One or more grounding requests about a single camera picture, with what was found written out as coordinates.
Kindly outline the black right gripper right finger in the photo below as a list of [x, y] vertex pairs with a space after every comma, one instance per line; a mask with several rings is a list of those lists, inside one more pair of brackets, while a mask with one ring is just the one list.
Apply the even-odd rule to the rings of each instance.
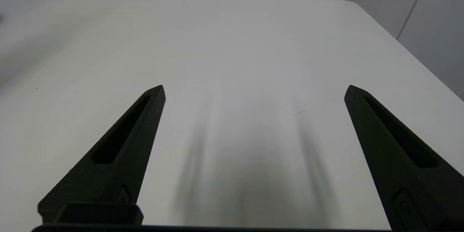
[[393, 231], [462, 231], [464, 178], [373, 95], [344, 96]]

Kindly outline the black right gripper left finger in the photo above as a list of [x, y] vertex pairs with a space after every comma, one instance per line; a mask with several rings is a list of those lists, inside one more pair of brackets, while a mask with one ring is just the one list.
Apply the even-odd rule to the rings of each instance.
[[162, 85], [145, 91], [41, 199], [44, 224], [69, 203], [137, 202], [166, 101]]

